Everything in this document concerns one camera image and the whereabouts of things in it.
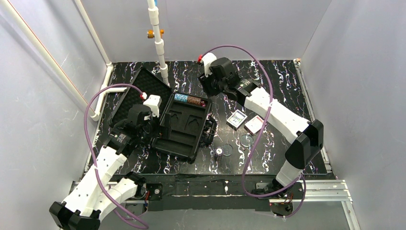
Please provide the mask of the black poker set case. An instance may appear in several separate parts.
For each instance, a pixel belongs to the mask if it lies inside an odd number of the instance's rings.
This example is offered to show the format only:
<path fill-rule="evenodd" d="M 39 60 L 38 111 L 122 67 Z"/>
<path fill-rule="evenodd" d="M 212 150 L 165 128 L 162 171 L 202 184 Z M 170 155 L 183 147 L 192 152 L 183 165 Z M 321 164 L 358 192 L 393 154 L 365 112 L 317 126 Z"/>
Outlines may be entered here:
<path fill-rule="evenodd" d="M 129 88 L 124 93 L 108 120 L 109 126 L 113 128 L 117 122 L 125 119 L 129 109 L 135 104 L 143 104 L 149 95 L 159 95 L 162 99 L 159 107 L 159 124 L 164 114 L 171 114 L 170 139 L 162 139 L 159 136 L 149 145 L 141 147 L 150 147 L 160 153 L 193 163 L 197 157 L 198 148 L 201 145 L 210 145 L 214 138 L 217 123 L 209 114 L 212 101 L 197 97 L 206 102 L 206 107 L 175 101 L 174 94 L 177 92 L 144 67 L 135 73 L 131 84 L 136 88 Z"/>

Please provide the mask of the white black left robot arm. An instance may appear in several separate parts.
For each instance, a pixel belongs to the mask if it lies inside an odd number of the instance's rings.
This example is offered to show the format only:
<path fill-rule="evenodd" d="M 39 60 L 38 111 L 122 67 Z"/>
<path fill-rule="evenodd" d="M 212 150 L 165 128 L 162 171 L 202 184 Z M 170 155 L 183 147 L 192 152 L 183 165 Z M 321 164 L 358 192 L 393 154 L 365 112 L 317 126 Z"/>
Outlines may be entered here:
<path fill-rule="evenodd" d="M 159 137 L 160 102 L 146 100 L 133 105 L 127 117 L 111 128 L 96 162 L 75 189 L 62 201 L 54 202 L 49 212 L 63 230 L 97 230 L 101 221 L 125 200 L 146 194 L 146 180 L 135 172 L 126 174 L 115 186 L 106 189 L 114 173 L 136 147 Z"/>

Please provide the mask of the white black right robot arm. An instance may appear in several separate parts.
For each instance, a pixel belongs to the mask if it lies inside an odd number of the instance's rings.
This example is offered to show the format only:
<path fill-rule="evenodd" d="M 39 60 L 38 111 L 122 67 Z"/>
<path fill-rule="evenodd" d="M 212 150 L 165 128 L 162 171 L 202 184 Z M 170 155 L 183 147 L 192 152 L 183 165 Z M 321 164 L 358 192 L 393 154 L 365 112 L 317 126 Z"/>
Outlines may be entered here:
<path fill-rule="evenodd" d="M 199 82 L 209 97 L 225 94 L 229 100 L 261 116 L 264 124 L 269 123 L 278 129 L 290 143 L 285 162 L 273 181 L 259 194 L 245 192 L 248 196 L 263 199 L 283 196 L 323 148 L 323 124 L 317 119 L 311 122 L 298 116 L 273 99 L 273 93 L 266 91 L 258 81 L 239 76 L 226 57 L 217 58 L 207 53 L 199 57 L 198 63 L 204 67 Z"/>

